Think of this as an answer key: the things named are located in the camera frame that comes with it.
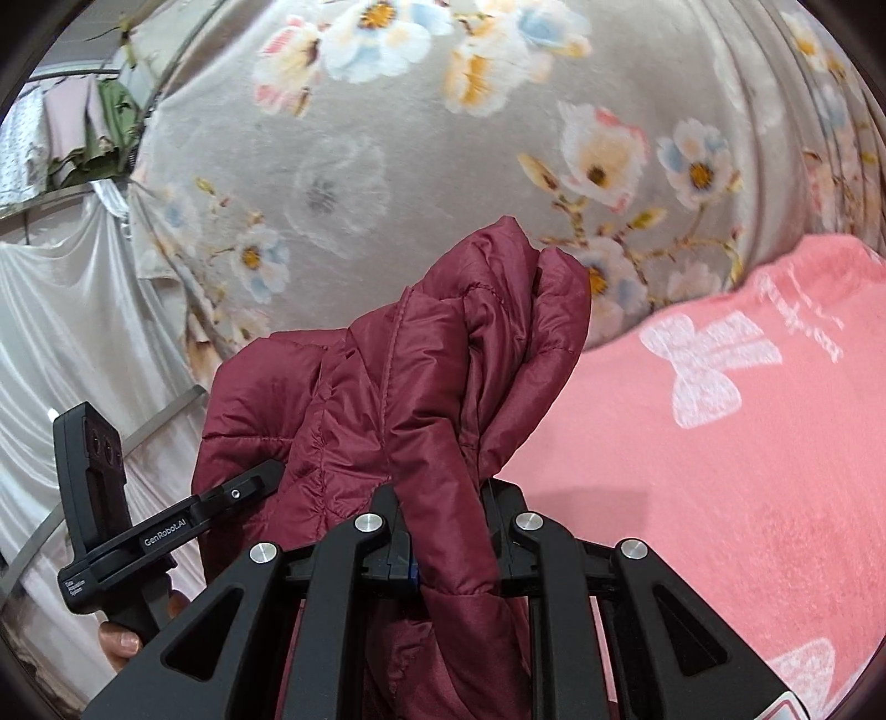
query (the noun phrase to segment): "white sticker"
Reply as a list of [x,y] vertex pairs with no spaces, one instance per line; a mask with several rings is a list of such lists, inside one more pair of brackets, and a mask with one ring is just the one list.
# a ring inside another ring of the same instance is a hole
[[784,693],[754,720],[809,720],[794,693]]

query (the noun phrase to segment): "human hand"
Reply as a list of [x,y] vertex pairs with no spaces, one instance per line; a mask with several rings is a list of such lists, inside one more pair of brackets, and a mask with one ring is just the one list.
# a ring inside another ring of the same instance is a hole
[[[190,600],[178,590],[173,590],[169,595],[169,616],[176,617],[188,605]],[[136,633],[113,622],[102,622],[98,626],[98,644],[114,672],[125,668],[130,658],[135,657],[142,649],[142,640]]]

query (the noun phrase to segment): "white satin curtain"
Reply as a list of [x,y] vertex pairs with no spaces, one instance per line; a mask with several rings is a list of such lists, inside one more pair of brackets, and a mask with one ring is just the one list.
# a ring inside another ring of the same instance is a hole
[[[126,202],[95,185],[75,232],[39,247],[0,246],[0,552],[11,562],[59,502],[52,419],[84,401],[135,432],[193,385],[157,289],[136,278]],[[194,403],[127,460],[138,522],[190,494],[205,406]],[[73,555],[64,526],[22,578],[4,625],[53,694],[81,708],[110,680],[101,618],[70,614],[56,584]],[[175,587],[204,587],[199,555],[176,554]]]

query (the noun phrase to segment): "silver bolt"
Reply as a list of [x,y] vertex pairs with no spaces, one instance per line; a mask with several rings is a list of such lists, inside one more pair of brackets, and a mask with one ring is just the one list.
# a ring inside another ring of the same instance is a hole
[[521,530],[537,530],[544,525],[545,520],[538,513],[520,513],[516,522]]
[[642,540],[625,540],[621,551],[630,560],[642,560],[649,555],[649,547]]
[[253,548],[249,551],[249,559],[259,565],[264,565],[275,557],[276,545],[273,543],[258,543],[253,545]]
[[381,515],[376,515],[375,513],[366,513],[354,521],[354,525],[362,533],[374,533],[384,524],[385,521],[382,520]]

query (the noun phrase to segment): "floral curtain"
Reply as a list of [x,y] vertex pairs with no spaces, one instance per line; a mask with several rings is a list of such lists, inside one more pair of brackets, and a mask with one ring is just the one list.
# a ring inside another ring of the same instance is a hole
[[882,249],[886,122],[796,0],[230,0],[171,87],[133,232],[198,375],[500,215],[585,264],[589,348],[808,231]]

